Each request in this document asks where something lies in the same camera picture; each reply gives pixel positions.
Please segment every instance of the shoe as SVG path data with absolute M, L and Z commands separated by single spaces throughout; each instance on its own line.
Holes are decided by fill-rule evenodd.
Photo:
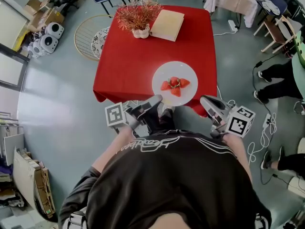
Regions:
M 268 169 L 271 166 L 271 153 L 267 150 L 261 163 L 261 169 Z
M 268 83 L 271 83 L 272 79 L 271 78 L 264 78 L 261 71 L 259 71 L 257 74 L 258 74 L 259 78 L 264 79 Z
M 267 104 L 269 103 L 269 99 L 261 100 L 258 98 L 258 91 L 253 92 L 253 97 L 255 97 L 261 104 Z
M 171 106 L 171 105 L 167 105 L 167 104 L 163 104 L 163 107 L 162 107 L 162 113 L 166 110 L 166 109 L 171 109 L 172 112 L 175 111 L 175 106 Z
M 280 156 L 278 158 L 278 161 L 280 161 L 282 158 L 284 158 L 286 155 L 285 155 L 285 148 L 284 146 L 281 146 L 280 147 Z

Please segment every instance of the book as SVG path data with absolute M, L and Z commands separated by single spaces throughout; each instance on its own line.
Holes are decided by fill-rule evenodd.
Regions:
M 175 42 L 183 20 L 183 13 L 161 10 L 150 30 L 150 34 Z

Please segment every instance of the strawberry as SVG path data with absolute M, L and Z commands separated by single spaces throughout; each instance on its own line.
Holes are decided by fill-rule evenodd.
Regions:
M 171 84 L 172 87 L 178 85 L 178 77 L 173 76 L 170 80 L 169 83 Z
M 181 88 L 185 88 L 189 83 L 190 83 L 190 81 L 188 81 L 184 78 L 180 78 L 180 87 Z
M 164 81 L 161 86 L 161 91 L 171 90 L 171 86 L 168 84 L 168 81 Z
M 175 87 L 171 89 L 171 93 L 172 95 L 175 95 L 177 97 L 181 96 L 181 91 L 180 91 L 180 87 Z

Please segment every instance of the black sneaker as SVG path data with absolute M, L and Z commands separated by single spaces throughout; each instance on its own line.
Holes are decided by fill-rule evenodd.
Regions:
M 264 79 L 266 82 L 270 83 L 272 81 L 271 78 L 264 78 L 263 77 L 263 73 L 261 71 L 259 71 L 258 73 L 258 77 L 261 78 L 261 79 Z
M 270 168 L 271 166 L 271 153 L 269 150 L 267 150 L 264 154 L 264 158 L 262 160 L 262 163 L 261 163 L 261 169 L 268 169 Z
M 262 100 L 258 97 L 258 91 L 253 92 L 253 97 L 255 97 L 261 104 L 267 104 L 269 103 L 269 99 Z
M 280 156 L 278 158 L 278 161 L 280 161 L 284 157 L 285 157 L 285 148 L 284 148 L 284 146 L 281 146 L 280 147 Z

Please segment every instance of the white pot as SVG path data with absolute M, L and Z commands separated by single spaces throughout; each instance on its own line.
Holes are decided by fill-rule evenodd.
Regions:
M 149 30 L 149 24 L 147 24 L 145 30 L 132 30 L 132 33 L 135 38 L 147 38 L 149 36 Z

